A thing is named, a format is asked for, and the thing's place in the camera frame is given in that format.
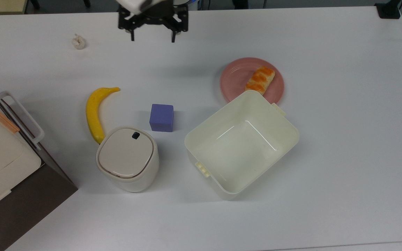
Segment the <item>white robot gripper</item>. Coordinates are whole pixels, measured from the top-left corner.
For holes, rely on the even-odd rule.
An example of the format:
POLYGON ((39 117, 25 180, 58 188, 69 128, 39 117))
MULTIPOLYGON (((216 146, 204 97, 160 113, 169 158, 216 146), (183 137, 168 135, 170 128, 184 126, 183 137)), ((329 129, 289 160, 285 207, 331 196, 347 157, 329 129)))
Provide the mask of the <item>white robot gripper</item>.
POLYGON ((131 35, 142 24, 163 24, 172 32, 172 43, 177 34, 188 31, 188 5, 175 4, 174 0, 118 0, 118 28, 131 35))

